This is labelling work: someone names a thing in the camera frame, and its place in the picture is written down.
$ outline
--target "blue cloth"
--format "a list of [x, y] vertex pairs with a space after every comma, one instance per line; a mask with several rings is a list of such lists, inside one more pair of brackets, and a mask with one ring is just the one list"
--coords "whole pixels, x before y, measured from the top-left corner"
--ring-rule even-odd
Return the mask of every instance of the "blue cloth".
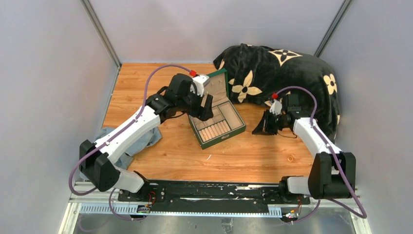
[[[102, 130], [99, 131], [97, 134], [95, 140], [102, 138], [106, 136], [107, 134], [111, 133], [114, 130], [114, 128], [103, 128]], [[145, 133], [141, 138], [139, 138], [132, 146], [130, 146], [123, 154], [122, 156], [118, 159], [118, 161], [115, 163], [115, 166], [122, 168], [122, 169], [127, 169], [129, 165], [132, 163], [133, 156], [143, 149], [150, 147], [157, 143], [160, 139], [162, 138], [161, 132], [159, 131], [158, 128], [153, 128], [147, 133]], [[82, 179], [88, 180], [87, 177], [81, 172], [80, 177]]]

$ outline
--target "metal beam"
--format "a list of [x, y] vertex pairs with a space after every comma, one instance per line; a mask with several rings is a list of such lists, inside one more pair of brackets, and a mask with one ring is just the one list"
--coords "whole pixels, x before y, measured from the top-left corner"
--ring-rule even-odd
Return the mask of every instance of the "metal beam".
[[314, 56], [320, 57], [322, 52], [324, 51], [325, 47], [327, 46], [328, 42], [330, 41], [331, 36], [337, 29], [338, 24], [341, 22], [341, 19], [343, 19], [344, 14], [347, 12], [347, 10], [350, 7], [350, 4], [353, 2], [353, 0], [344, 0], [343, 3], [341, 4], [340, 8], [338, 9], [336, 16], [334, 16], [333, 21], [331, 22], [330, 26], [327, 29], [327, 32], [325, 33], [323, 39], [321, 40], [316, 52], [314, 53]]
[[118, 70], [120, 69], [120, 67], [122, 66], [122, 63], [119, 60], [119, 57], [117, 56], [111, 42], [108, 39], [108, 36], [105, 33], [105, 30], [102, 27], [102, 24], [100, 23], [96, 13], [93, 10], [93, 7], [90, 3], [89, 0], [80, 0], [80, 2], [82, 3], [83, 7], [85, 8], [86, 12], [88, 13], [96, 31], [98, 32], [100, 38], [103, 41], [103, 44], [105, 45], [106, 49], [108, 50], [109, 55], [111, 56], [113, 62], [115, 63], [115, 65], [117, 66]]

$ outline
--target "black cable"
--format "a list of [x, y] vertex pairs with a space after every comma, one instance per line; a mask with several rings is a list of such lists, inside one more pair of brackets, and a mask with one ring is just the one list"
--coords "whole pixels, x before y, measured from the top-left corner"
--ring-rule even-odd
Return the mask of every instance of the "black cable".
[[173, 117], [170, 117], [169, 119], [171, 119], [171, 118], [178, 118], [178, 117], [183, 116], [184, 114], [186, 114], [186, 113], [185, 113], [185, 112], [182, 112], [182, 114], [180, 114], [180, 115], [178, 115], [178, 116], [173, 116]]
[[282, 134], [280, 134], [279, 132], [278, 132], [278, 135], [280, 135], [280, 136], [282, 136], [282, 137], [285, 137], [285, 138], [292, 138], [292, 139], [296, 139], [298, 136], [293, 132], [293, 135], [295, 135], [295, 137], [292, 137], [292, 136], [284, 136], [284, 135], [282, 135]]

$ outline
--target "red component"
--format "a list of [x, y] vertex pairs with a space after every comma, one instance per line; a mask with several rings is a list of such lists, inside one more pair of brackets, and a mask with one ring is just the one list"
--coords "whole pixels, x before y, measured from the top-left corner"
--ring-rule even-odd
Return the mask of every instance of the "red component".
[[189, 73], [192, 77], [196, 76], [196, 72], [194, 70], [191, 70], [191, 72]]

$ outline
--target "metal frame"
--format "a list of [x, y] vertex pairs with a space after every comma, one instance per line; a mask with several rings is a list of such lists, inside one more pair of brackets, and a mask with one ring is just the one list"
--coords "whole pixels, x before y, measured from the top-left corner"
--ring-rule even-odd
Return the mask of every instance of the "metal frame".
[[92, 4], [90, 3], [89, 0], [80, 0], [82, 3], [83, 7], [85, 8], [86, 12], [88, 13], [97, 33], [99, 34], [100, 38], [103, 41], [103, 44], [105, 45], [106, 49], [108, 50], [109, 55], [111, 56], [113, 62], [117, 66], [118, 70], [122, 66], [122, 63], [119, 60], [119, 57], [117, 56], [111, 42], [109, 41], [108, 36], [105, 33], [105, 30], [102, 27], [102, 24], [100, 23], [96, 13], [94, 12], [94, 9], [92, 7]]
[[353, 2], [353, 0], [344, 0], [343, 3], [341, 4], [340, 8], [338, 9], [336, 16], [334, 16], [333, 21], [331, 22], [330, 26], [327, 29], [327, 32], [325, 33], [323, 39], [321, 40], [316, 52], [314, 53], [314, 56], [320, 57], [322, 52], [324, 51], [325, 47], [327, 46], [328, 42], [331, 39], [331, 36], [333, 33], [336, 31], [338, 24], [341, 22], [341, 20], [344, 17], [344, 14], [347, 12], [347, 10], [350, 7], [350, 4]]
[[116, 75], [115, 75], [115, 79], [114, 79], [114, 81], [113, 81], [113, 84], [112, 84], [112, 87], [111, 87], [111, 91], [110, 91], [110, 93], [109, 93], [108, 100], [106, 101], [105, 114], [104, 114], [104, 116], [103, 116], [103, 118], [102, 118], [102, 122], [101, 122], [101, 124], [100, 124], [101, 127], [103, 127], [103, 123], [105, 122], [106, 115], [108, 114], [109, 105], [110, 105], [111, 100], [112, 100], [112, 95], [113, 95], [113, 92], [114, 92], [114, 90], [115, 90], [115, 86], [116, 86], [116, 83], [117, 83], [117, 79], [119, 78], [119, 73], [120, 73], [120, 67], [117, 68], [117, 72], [116, 72]]
[[[263, 184], [263, 187], [270, 186], [269, 184]], [[75, 190], [79, 192], [85, 192], [92, 189], [94, 185], [90, 182], [76, 182]], [[111, 214], [108, 211], [108, 201], [110, 192], [94, 191], [85, 196], [77, 196], [72, 194], [61, 223], [59, 234], [72, 234], [75, 230], [76, 222], [79, 214]], [[138, 206], [146, 205], [147, 202], [119, 202], [116, 197], [119, 195], [119, 190], [116, 189], [113, 193], [113, 207], [122, 215], [135, 214], [131, 210], [136, 211]], [[345, 205], [353, 208], [355, 211], [360, 212], [356, 203], [352, 199], [339, 199]], [[303, 205], [303, 207], [313, 209], [318, 200], [310, 198], [311, 204]], [[161, 216], [219, 216], [219, 217], [279, 217], [281, 208], [296, 207], [297, 205], [282, 204], [282, 205], [268, 205], [270, 213], [262, 214], [239, 214], [239, 213], [171, 213], [171, 212], [152, 212], [151, 215]], [[320, 208], [338, 208], [341, 207], [336, 203], [328, 200], [323, 200], [319, 206]], [[351, 214], [353, 226], [356, 234], [371, 234], [368, 220], [361, 219]]]

